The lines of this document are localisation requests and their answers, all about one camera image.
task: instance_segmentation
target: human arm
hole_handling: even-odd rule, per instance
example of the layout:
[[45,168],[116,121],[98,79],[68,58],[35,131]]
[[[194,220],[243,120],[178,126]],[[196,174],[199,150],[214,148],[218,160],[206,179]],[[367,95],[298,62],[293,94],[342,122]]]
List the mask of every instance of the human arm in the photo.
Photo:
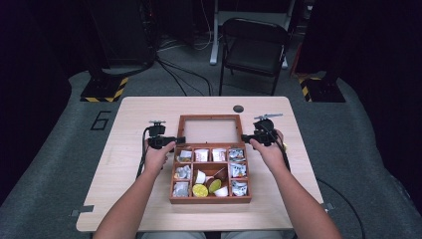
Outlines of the human arm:
[[[283,135],[279,131],[278,134],[278,141],[281,143]],[[261,154],[273,173],[299,238],[341,238],[325,210],[288,171],[279,147],[276,144],[263,146],[254,139],[250,140],[250,144]]]
[[146,203],[152,191],[153,184],[162,165],[175,142],[169,143],[160,150],[148,148],[145,157],[143,173],[133,185],[114,204],[101,222],[94,238],[129,238],[133,239],[142,220]]

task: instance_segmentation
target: hand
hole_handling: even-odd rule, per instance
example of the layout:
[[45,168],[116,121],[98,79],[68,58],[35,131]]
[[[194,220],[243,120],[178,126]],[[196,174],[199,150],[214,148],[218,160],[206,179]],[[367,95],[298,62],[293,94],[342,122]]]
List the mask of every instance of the hand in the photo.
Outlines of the hand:
[[176,145],[175,141],[170,142],[162,149],[155,149],[148,145],[148,140],[145,141],[145,148],[147,148],[145,157],[145,169],[144,172],[154,173],[156,176],[161,171],[162,166],[167,161],[167,152],[171,151]]
[[[283,134],[279,130],[277,130],[277,134],[279,135],[277,141],[280,145],[282,145]],[[264,146],[251,138],[250,144],[261,154],[261,157],[263,158],[265,164],[268,166],[268,168],[273,174],[281,169],[287,169],[282,152],[280,151],[279,146],[276,143],[273,143],[270,146]]]

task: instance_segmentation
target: forearm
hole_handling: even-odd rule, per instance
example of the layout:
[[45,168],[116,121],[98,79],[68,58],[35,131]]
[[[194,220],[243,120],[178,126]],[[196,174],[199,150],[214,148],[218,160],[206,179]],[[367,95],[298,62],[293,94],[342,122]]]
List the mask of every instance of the forearm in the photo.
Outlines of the forearm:
[[273,174],[299,238],[341,238],[328,214],[291,173],[283,168]]
[[156,175],[145,172],[109,210],[94,238],[133,239],[142,220]]

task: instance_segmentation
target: gray carpet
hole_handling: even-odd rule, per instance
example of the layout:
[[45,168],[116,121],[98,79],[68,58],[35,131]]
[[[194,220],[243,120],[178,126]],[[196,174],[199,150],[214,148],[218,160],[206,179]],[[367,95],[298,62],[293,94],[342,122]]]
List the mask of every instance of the gray carpet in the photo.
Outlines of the gray carpet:
[[[288,53],[292,62],[298,41]],[[220,65],[210,66],[211,47],[197,51],[178,47],[158,56],[206,77],[218,94]],[[114,69],[122,72],[128,69]],[[179,73],[189,85],[207,95],[206,83]],[[73,209],[84,204],[121,101],[82,103],[80,93],[88,73],[70,78],[73,92],[68,106],[44,146],[0,208],[0,238],[90,238],[76,230]],[[264,96],[252,90],[270,91],[270,85],[239,85],[236,74],[224,96]],[[188,96],[200,96],[181,82]],[[422,238],[422,219],[400,183],[383,167],[375,146],[370,121],[353,89],[339,80],[344,104],[307,103],[297,79],[283,71],[276,96],[288,97],[307,147],[316,176],[340,191],[353,205],[365,228],[366,238]],[[123,97],[183,96],[175,81],[158,65],[130,77]],[[110,111],[105,130],[90,130],[100,111]],[[335,206],[329,213],[344,238],[361,238],[358,221],[345,200],[323,183],[325,202]]]

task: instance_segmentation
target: white cup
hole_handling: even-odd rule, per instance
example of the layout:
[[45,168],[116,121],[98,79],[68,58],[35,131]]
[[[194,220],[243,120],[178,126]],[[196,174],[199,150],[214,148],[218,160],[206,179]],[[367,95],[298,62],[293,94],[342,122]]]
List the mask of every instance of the white cup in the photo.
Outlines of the white cup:
[[227,188],[227,186],[224,186],[224,187],[214,191],[214,195],[216,195],[218,197],[228,196],[229,195],[229,189]]
[[196,184],[203,184],[205,182],[206,175],[203,171],[198,170],[198,173],[196,174]]

